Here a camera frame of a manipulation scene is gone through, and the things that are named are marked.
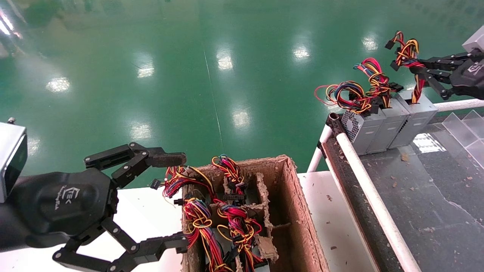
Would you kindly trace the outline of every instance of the white table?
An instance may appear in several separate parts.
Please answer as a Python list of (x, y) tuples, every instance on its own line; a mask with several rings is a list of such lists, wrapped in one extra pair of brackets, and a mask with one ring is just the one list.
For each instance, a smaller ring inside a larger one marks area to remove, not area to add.
[[(364, 246), (346, 200), (329, 171), (298, 174), (311, 211), (318, 237), (331, 272), (377, 271)], [(167, 236), (182, 228), (181, 207), (166, 202), (161, 190), (150, 188), (119, 190), (118, 214), (114, 221), (136, 242), (150, 237)], [(0, 254), (0, 271), (24, 272), (41, 268), (49, 272), (69, 270), (52, 260), (61, 245), (46, 249), (21, 249)], [(78, 250), (79, 253), (115, 260), (124, 249), (104, 233)], [(181, 257), (174, 249), (166, 250), (159, 262), (138, 266), (134, 272), (179, 272)]]

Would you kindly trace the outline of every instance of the wire harness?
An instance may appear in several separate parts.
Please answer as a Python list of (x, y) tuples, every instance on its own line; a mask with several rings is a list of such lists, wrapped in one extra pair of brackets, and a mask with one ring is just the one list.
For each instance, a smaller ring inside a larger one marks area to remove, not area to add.
[[(387, 42), (385, 48), (392, 49), (395, 43), (399, 43), (400, 46), (396, 50), (396, 59), (392, 61), (390, 65), (395, 71), (398, 71), (400, 66), (410, 67), (425, 67), (419, 62), (419, 43), (415, 39), (409, 39), (405, 42), (403, 33), (397, 31), (395, 36)], [(415, 75), (415, 88), (412, 93), (412, 104), (418, 103), (421, 95), (422, 89), (425, 85), (425, 79), (420, 78), (419, 75)]]

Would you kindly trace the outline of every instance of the robotic arm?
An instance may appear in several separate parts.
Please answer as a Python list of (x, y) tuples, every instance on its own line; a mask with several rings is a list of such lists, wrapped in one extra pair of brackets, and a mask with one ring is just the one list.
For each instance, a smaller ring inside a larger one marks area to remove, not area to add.
[[(18, 177), (27, 158), (26, 129), (0, 123), (0, 252), (23, 247), (45, 248), (65, 243), (53, 260), (90, 272), (129, 272), (137, 265), (158, 261), (168, 248), (187, 250), (183, 233), (136, 243), (113, 222), (117, 189), (127, 186), (150, 166), (183, 165), (184, 153), (166, 153), (137, 143), (122, 145), (84, 158), (87, 170)], [(111, 178), (101, 172), (121, 165)], [(113, 262), (77, 254), (107, 231), (126, 250)]]
[[(390, 41), (386, 48), (391, 49), (393, 45)], [(417, 59), (423, 67), (412, 66), (410, 72), (425, 79), (425, 86), (432, 87), (443, 100), (448, 100), (453, 94), (484, 100), (484, 26), (462, 46), (467, 52), (443, 58)], [(392, 67), (398, 70), (395, 62)]]

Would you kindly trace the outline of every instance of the cardboard divider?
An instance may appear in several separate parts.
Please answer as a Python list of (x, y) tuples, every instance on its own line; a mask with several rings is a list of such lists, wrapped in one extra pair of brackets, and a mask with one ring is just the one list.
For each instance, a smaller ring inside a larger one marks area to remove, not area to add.
[[(293, 161), (281, 155), (237, 162), (248, 184), (248, 191), (253, 190), (258, 203), (244, 205), (259, 223), (263, 231), (255, 236), (255, 243), (262, 258), (269, 260), (273, 272), (308, 271), (328, 272), (328, 263), (324, 257), (316, 235), (311, 215), (304, 194), (296, 175)], [(198, 168), (213, 183), (217, 193), (229, 192), (227, 181), (214, 166)], [(193, 185), (185, 186), (183, 194), (192, 192)], [(224, 218), (218, 216), (216, 204), (211, 204), (213, 225), (227, 225)], [(183, 230), (188, 229), (186, 218)], [(184, 272), (204, 271), (200, 255), (201, 244), (195, 244), (183, 256)], [(243, 271), (240, 258), (236, 258), (236, 272)]]

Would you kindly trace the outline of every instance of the black connector plug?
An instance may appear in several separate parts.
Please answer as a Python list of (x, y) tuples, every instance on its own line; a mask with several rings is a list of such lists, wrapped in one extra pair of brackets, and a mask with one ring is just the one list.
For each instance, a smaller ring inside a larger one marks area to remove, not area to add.
[(158, 188), (160, 188), (160, 185), (161, 185), (161, 180), (154, 179), (154, 180), (151, 182), (151, 186), (150, 186), (150, 188), (151, 188), (151, 189), (158, 190)]
[(224, 256), (224, 263), (229, 264), (233, 262), (235, 257), (239, 255), (239, 251), (237, 250), (237, 247), (232, 248), (231, 251), (227, 252)]
[(173, 204), (178, 205), (178, 206), (183, 206), (184, 202), (185, 202), (185, 200), (183, 200), (183, 198), (178, 198), (178, 199), (175, 199), (173, 201)]
[(238, 195), (238, 194), (225, 194), (222, 197), (223, 200), (246, 200), (247, 195)]
[(227, 187), (232, 191), (235, 191), (235, 189), (237, 189), (237, 186), (235, 186), (235, 183), (232, 181), (227, 182)]
[(392, 67), (395, 71), (398, 71), (398, 69), (400, 69), (400, 66), (398, 66), (395, 61), (392, 61), (390, 67)]
[(392, 88), (395, 92), (403, 90), (403, 86), (395, 82), (388, 83), (388, 87)]
[(357, 98), (357, 96), (356, 96), (356, 94), (355, 94), (355, 93), (350, 92), (350, 93), (348, 94), (348, 99), (349, 99), (349, 100), (356, 100), (356, 98)]
[(371, 114), (378, 114), (378, 110), (380, 109), (380, 105), (371, 105), (370, 113)]
[(395, 45), (395, 42), (393, 42), (392, 40), (389, 40), (385, 45), (385, 48), (391, 50), (394, 45)]
[(254, 268), (257, 269), (259, 267), (263, 267), (263, 266), (266, 266), (268, 264), (269, 264), (269, 262), (267, 260), (264, 260), (263, 262), (260, 262), (260, 263), (255, 264), (254, 265)]

